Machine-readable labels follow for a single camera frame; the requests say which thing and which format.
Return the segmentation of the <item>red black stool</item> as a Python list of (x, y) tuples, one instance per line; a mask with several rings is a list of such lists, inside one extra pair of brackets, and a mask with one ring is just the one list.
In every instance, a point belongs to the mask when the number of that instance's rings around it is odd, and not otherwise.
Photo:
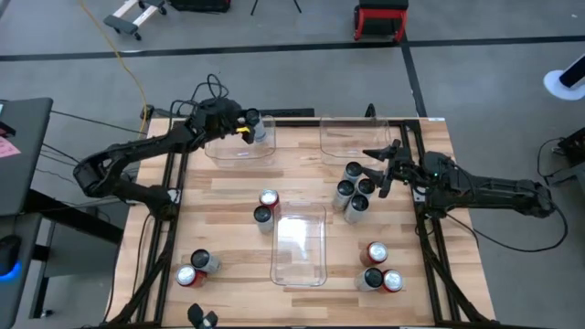
[(408, 21), (409, 0), (359, 0), (354, 7), (354, 40), (387, 36), (400, 43)]

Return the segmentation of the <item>clear plastic bin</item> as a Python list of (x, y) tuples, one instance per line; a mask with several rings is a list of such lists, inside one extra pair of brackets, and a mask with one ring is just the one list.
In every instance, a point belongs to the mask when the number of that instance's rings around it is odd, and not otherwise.
[(376, 118), (323, 117), (319, 131), (321, 158), (326, 165), (379, 165), (363, 150), (384, 148), (391, 137), (388, 123)]
[(307, 202), (280, 204), (272, 241), (271, 281), (282, 287), (313, 288), (327, 280), (326, 209)]
[(273, 164), (276, 151), (276, 123), (272, 116), (263, 115), (257, 125), (260, 137), (246, 143), (240, 135), (228, 135), (206, 143), (205, 154), (219, 167), (261, 167)]

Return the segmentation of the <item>black case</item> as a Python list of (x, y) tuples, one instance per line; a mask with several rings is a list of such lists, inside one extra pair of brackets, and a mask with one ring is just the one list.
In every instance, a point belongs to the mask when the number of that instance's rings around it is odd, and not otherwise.
[(177, 11), (226, 13), (231, 0), (168, 0), (168, 3)]

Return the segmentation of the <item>black tripod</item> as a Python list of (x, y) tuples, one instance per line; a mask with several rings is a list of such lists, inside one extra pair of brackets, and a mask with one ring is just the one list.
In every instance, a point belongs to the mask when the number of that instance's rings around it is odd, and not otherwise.
[[(260, 0), (254, 0), (254, 3), (253, 3), (253, 5), (252, 5), (252, 8), (251, 8), (251, 10), (250, 10), (250, 15), (251, 15), (251, 16), (254, 16), (254, 14), (255, 14), (255, 11), (256, 11), (256, 8), (257, 8), (257, 6), (258, 6), (258, 4), (259, 4), (259, 1), (260, 1)], [(302, 14), (302, 13), (303, 13), (303, 10), (301, 9), (301, 7), (300, 7), (300, 4), (299, 4), (298, 0), (292, 0), (292, 1), (293, 1), (293, 3), (294, 3), (294, 5), (295, 5), (295, 7), (296, 7), (296, 10), (298, 11), (298, 13), (299, 13), (299, 14)]]

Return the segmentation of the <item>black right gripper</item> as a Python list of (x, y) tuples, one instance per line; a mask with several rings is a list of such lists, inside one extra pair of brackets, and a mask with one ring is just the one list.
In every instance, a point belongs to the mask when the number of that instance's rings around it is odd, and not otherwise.
[(421, 169), (411, 159), (410, 149), (403, 147), (401, 141), (395, 139), (386, 148), (367, 149), (363, 154), (387, 162), (385, 171), (367, 167), (362, 168), (362, 173), (372, 181), (382, 181), (378, 196), (386, 198), (389, 194), (392, 182), (398, 180), (404, 185), (414, 188), (428, 188), (428, 180), (423, 176)]

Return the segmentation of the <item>grey white wheeled dolly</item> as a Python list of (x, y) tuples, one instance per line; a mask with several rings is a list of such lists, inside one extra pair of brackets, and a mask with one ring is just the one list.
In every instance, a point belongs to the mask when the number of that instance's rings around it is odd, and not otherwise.
[[(117, 34), (126, 34), (141, 41), (140, 27), (157, 14), (166, 16), (165, 5), (165, 0), (125, 0), (120, 8), (103, 19), (103, 23), (107, 27), (111, 27)], [(142, 10), (142, 13), (134, 20), (125, 19), (127, 14), (137, 6)]]

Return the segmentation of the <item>black computer mouse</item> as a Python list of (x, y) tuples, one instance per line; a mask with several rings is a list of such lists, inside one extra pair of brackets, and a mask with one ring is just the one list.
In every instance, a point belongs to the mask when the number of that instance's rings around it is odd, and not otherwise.
[(8, 235), (0, 239), (0, 281), (10, 281), (20, 271), (18, 260), (22, 239), (18, 235)]

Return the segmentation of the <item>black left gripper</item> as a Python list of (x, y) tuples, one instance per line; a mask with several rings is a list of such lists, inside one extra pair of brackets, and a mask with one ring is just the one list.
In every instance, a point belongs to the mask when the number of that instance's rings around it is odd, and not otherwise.
[(224, 138), (226, 135), (238, 133), (246, 144), (252, 144), (253, 129), (244, 126), (245, 119), (249, 116), (249, 109), (243, 109), (231, 99), (207, 99), (198, 104), (195, 129), (207, 138)]

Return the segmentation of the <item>black post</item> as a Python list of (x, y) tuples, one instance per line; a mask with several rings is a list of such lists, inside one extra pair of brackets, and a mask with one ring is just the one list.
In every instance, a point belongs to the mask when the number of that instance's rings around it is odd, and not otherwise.
[(566, 88), (572, 88), (585, 77), (585, 53), (576, 59), (559, 76), (559, 82)]

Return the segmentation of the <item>black equipment box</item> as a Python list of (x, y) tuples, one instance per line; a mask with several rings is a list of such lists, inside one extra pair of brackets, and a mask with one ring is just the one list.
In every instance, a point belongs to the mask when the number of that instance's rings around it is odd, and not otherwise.
[(561, 140), (558, 147), (567, 158), (569, 168), (560, 169), (548, 175), (545, 181), (550, 186), (554, 186), (575, 179), (585, 191), (585, 127)]

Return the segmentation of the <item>black power strip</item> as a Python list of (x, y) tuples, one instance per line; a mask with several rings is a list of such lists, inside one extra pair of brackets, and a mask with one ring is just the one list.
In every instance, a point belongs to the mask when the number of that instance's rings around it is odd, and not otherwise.
[(262, 116), (268, 115), (274, 118), (290, 118), (290, 117), (314, 117), (313, 108), (299, 108), (299, 109), (267, 109), (260, 110)]

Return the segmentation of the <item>red can silver lid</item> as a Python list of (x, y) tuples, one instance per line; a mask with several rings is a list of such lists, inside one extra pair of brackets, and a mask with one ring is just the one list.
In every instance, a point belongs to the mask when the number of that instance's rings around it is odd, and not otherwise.
[(383, 272), (382, 289), (384, 292), (399, 292), (403, 288), (402, 275), (396, 270)]
[(260, 192), (259, 200), (262, 206), (274, 210), (280, 203), (279, 194), (273, 189), (263, 189)]
[(360, 261), (365, 267), (374, 267), (388, 258), (388, 248), (379, 241), (367, 244), (360, 252)]
[(181, 265), (175, 273), (175, 280), (182, 287), (201, 287), (205, 284), (206, 279), (207, 274), (204, 271), (189, 264)]

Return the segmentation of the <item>black desk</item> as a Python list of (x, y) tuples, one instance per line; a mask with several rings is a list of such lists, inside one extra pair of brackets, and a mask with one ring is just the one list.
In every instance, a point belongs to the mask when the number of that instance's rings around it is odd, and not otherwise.
[(44, 218), (112, 244), (122, 240), (121, 228), (31, 188), (52, 105), (47, 97), (0, 101), (0, 121), (16, 130), (14, 137), (6, 139), (20, 151), (0, 158), (0, 239), (12, 234), (22, 239), (20, 271), (14, 279), (0, 281), (0, 329), (10, 329), (16, 321)]

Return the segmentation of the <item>white round base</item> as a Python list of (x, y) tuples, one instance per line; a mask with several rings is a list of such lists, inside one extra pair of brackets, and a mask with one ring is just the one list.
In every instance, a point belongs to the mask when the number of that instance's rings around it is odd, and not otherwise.
[(564, 73), (563, 70), (552, 70), (543, 78), (543, 84), (546, 90), (553, 96), (564, 101), (579, 101), (585, 98), (585, 84), (578, 88), (569, 88), (563, 85), (560, 81), (560, 76)]

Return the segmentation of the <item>pink paper note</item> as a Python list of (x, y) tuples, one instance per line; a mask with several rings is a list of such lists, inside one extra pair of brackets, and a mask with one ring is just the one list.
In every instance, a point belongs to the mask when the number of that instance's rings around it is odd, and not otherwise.
[(20, 151), (5, 137), (0, 136), (0, 158), (20, 154)]

